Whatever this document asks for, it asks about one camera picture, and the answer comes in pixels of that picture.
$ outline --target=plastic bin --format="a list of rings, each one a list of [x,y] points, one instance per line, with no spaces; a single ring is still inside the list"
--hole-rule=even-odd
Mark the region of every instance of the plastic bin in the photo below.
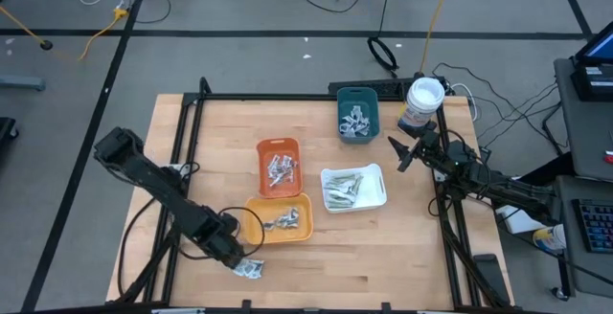
[[[338,103],[338,122],[336,132],[341,141],[347,144],[365,145],[379,134],[379,105],[376,91],[371,88],[348,87],[343,88],[336,94]],[[352,113],[354,106],[359,105],[362,114],[370,120],[370,128],[367,136],[357,135],[355,137],[343,136],[339,126],[343,123],[343,117]]]
[[[253,210],[262,222],[277,219],[287,213],[291,208],[298,209],[298,228],[296,229],[273,229],[264,233],[264,244],[295,242],[308,239],[313,234],[313,210],[310,198],[304,193],[290,198],[277,198],[275,200],[251,198],[245,204],[245,208]],[[240,222],[242,227],[240,234],[252,245],[261,241],[261,226],[258,219],[250,213],[244,213]]]
[[[328,190],[325,189],[326,183],[331,177],[345,176],[355,173],[361,173],[364,176],[360,188],[357,192],[357,198],[352,208],[334,209],[329,208],[326,203]],[[376,209],[387,202],[387,192],[385,183],[383,183],[383,173],[381,167],[377,164],[369,164],[362,168],[350,169],[324,169],[322,170],[322,189],[324,192],[324,206],[329,213],[350,213],[362,210]]]
[[[303,190],[303,173],[300,160],[300,146],[293,138],[275,138],[258,143],[258,158],[260,159],[260,195],[264,198],[281,198],[298,195]],[[270,187],[272,179],[268,178],[268,164],[272,158],[284,155],[298,162],[294,169],[294,182],[284,182]]]

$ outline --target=teal bin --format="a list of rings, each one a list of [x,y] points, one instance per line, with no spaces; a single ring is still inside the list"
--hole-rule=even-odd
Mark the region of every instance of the teal bin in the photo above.
[[[375,90],[363,87],[343,88],[336,93],[336,101],[338,103],[336,132],[341,141],[347,144],[365,145],[379,134],[379,105]],[[360,134],[355,137],[343,136],[339,126],[343,123],[343,117],[350,115],[356,105],[360,106],[362,115],[369,119],[369,133],[366,136]]]

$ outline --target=concrete floor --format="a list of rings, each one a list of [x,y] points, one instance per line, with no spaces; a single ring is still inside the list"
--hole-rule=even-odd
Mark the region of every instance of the concrete floor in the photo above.
[[[317,0],[330,4],[334,0]],[[389,0],[384,31],[424,32],[438,0]],[[578,0],[590,28],[597,32],[613,17],[611,0]],[[136,30],[160,31],[373,31],[383,0],[361,0],[344,14],[319,11],[303,0],[171,0],[164,22],[137,24]],[[342,8],[344,2],[338,3]],[[117,0],[85,7],[79,0],[5,0],[4,6],[34,29],[101,29],[110,22]],[[163,0],[146,0],[139,19],[164,12]],[[120,31],[124,21],[115,27]],[[0,17],[0,29],[14,28]],[[488,33],[580,34],[567,0],[447,0],[436,31]],[[124,60],[98,138],[116,125],[144,136],[156,95],[194,91],[205,76],[214,92],[324,93],[341,80],[385,79],[361,37],[152,37],[129,39]],[[76,56],[86,37],[48,36],[56,50]],[[519,104],[554,82],[553,61],[575,53],[581,40],[434,39],[427,72],[441,62],[470,68],[491,81],[501,95]],[[44,92],[0,89],[0,116],[18,120],[21,136],[0,167],[0,312],[21,308],[34,270],[57,213],[68,178],[89,125],[119,38],[105,36],[84,62],[43,53],[26,36],[0,33],[0,73],[40,76]],[[386,39],[400,65],[398,75],[417,70],[423,39]],[[480,81],[458,70],[438,74],[466,84],[474,95],[498,102]],[[557,102],[557,92],[534,110]],[[477,133],[496,123],[488,103],[478,101],[482,118]],[[536,125],[540,117],[532,118]],[[550,122],[559,141],[566,139],[562,116]],[[490,131],[487,144],[506,127]],[[509,174],[522,174],[555,157],[552,148],[517,123],[491,146],[489,164]],[[131,188],[106,176],[88,162],[61,237],[37,309],[99,304],[104,301],[119,247]],[[527,309],[560,313],[605,313],[613,301],[585,294],[568,303],[553,299],[558,286],[556,262],[503,235],[514,297]]]

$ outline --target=wooden table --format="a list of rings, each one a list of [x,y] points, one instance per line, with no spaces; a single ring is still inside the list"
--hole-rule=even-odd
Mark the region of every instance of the wooden table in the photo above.
[[[145,154],[158,165],[170,159],[181,100],[181,95],[157,98]],[[409,146],[415,143],[396,128],[400,106],[400,102],[380,102],[379,136],[367,146],[349,146],[336,134],[335,101],[206,101],[195,153],[202,169],[192,178],[190,199],[216,211],[244,205],[248,198],[258,196],[258,141],[292,137],[300,143],[304,192],[312,202],[314,233],[303,242],[264,245],[253,256],[265,260],[259,280],[240,278],[216,261],[179,256],[171,304],[240,307],[241,301],[248,299],[253,307],[267,308],[377,309],[382,302],[389,302],[393,309],[451,309],[440,225],[427,211],[434,197],[431,171],[416,161],[406,172],[398,172],[397,156],[386,138],[392,136]],[[446,98],[444,111],[448,127],[476,149],[466,99]],[[186,135],[182,157],[189,133]],[[377,210],[328,213],[322,198],[321,170],[370,163],[383,170],[387,203]],[[134,191],[126,225],[148,200],[145,191]],[[472,253],[498,256],[511,294],[491,209],[469,200],[463,205]],[[129,236],[124,287],[150,257],[158,214],[159,204],[155,204]],[[182,246],[199,255],[190,242],[184,241]],[[458,260],[456,263],[463,300],[469,304],[465,271]],[[163,262],[158,280],[165,268]],[[109,300],[118,297],[116,275],[117,267]],[[158,281],[155,291],[158,298],[161,283]]]

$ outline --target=yellow cable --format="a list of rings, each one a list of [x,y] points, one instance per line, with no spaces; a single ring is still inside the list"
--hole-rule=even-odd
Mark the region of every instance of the yellow cable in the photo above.
[[[45,40],[40,38],[38,35],[34,34],[31,30],[29,30],[28,27],[26,27],[23,23],[21,23],[21,21],[19,21],[15,16],[11,15],[11,13],[8,12],[6,9],[4,9],[3,6],[0,6],[0,11],[3,14],[5,14],[8,18],[10,18],[12,20],[12,22],[14,22],[17,26],[19,26],[27,34],[29,34],[31,37],[35,38],[36,41],[40,42],[41,44],[45,43]]]
[[[97,32],[94,36],[89,38],[89,40],[87,41],[87,44],[85,45],[85,50],[83,50],[83,54],[80,55],[79,60],[83,60],[87,56],[87,52],[89,52],[89,46],[92,44],[92,41],[94,41],[96,37],[106,33],[106,31],[113,28],[113,26],[115,26],[115,24],[119,22],[119,20],[125,17],[126,15],[127,15],[127,11],[122,10],[122,9],[115,9],[115,19],[113,20],[113,22],[111,22],[111,24],[106,26],[106,28]]]
[[[425,37],[425,45],[423,46],[423,56],[421,56],[421,65],[420,65],[421,73],[423,73],[423,67],[425,66],[425,60],[428,56],[428,46],[430,45],[430,34],[432,34],[434,25],[436,24],[437,19],[439,18],[439,12],[441,12],[441,7],[443,6],[443,2],[444,0],[439,0],[439,5],[437,6],[437,9],[434,11],[434,15],[432,16],[432,20],[430,21],[430,28],[428,28],[428,34]],[[402,105],[400,109],[400,114],[398,114],[398,118],[402,117],[402,114],[404,114],[405,110],[406,110],[406,102]]]

